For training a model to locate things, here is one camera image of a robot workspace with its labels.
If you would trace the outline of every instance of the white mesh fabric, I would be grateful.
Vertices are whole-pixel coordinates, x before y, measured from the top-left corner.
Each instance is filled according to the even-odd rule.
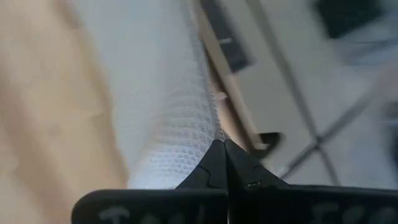
[[[223,139],[190,2],[76,1],[114,104],[129,187],[174,188]]]

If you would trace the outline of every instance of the wooden floor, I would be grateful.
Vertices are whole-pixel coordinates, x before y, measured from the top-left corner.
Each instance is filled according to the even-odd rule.
[[[95,57],[60,2],[0,3],[0,223],[69,223],[85,193],[126,183]]]

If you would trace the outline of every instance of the dark object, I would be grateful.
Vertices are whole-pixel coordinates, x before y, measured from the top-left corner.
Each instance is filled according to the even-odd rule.
[[[225,59],[233,73],[249,65],[249,59],[236,39],[227,17],[217,0],[201,0],[200,4],[216,34]]]
[[[72,223],[396,223],[397,205],[395,191],[288,185],[228,140],[175,190],[93,192]]]
[[[250,155],[257,159],[264,159],[269,154],[275,151],[282,140],[282,133],[261,133],[260,138],[262,143],[267,144],[265,149],[250,149]]]
[[[318,0],[315,7],[332,39],[338,39],[382,15],[378,0]]]

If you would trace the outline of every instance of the white surface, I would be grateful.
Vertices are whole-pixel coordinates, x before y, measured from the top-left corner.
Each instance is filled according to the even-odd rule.
[[[325,131],[373,85],[377,72],[342,62],[323,35],[313,1],[260,1],[317,128]]]
[[[333,185],[319,153],[314,152],[288,178],[288,184]]]
[[[221,0],[221,3],[253,62],[231,77],[238,85],[256,131],[282,132],[286,136],[277,154],[267,161],[270,167],[280,169],[310,144],[310,135],[246,2]]]
[[[346,129],[325,144],[343,186],[396,189],[397,167],[381,123],[381,105],[373,102]]]
[[[107,74],[129,187],[176,187],[223,138],[189,2],[74,3]]]

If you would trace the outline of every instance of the black plastic piece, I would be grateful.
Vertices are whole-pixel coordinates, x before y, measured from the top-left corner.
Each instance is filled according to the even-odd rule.
[[[228,177],[234,176],[238,181],[238,186],[246,190],[270,185],[287,186],[283,180],[269,172],[256,158],[249,155],[232,140],[226,140],[224,145],[228,155]]]
[[[246,210],[262,211],[252,215],[251,223],[397,223],[398,193],[348,187],[299,186],[288,189],[268,187],[247,192]]]
[[[233,73],[249,65],[249,59],[224,15],[218,0],[201,0],[201,6],[218,39],[225,59]]]
[[[315,8],[332,39],[338,39],[382,15],[378,0],[318,0]]]
[[[99,190],[75,205],[73,224],[226,223],[225,190]]]
[[[224,143],[214,140],[199,165],[177,187],[178,189],[228,189]]]
[[[259,135],[261,142],[267,144],[267,147],[265,149],[249,149],[250,155],[257,159],[265,159],[273,153],[280,145],[282,137],[284,137],[283,133],[261,133]]]

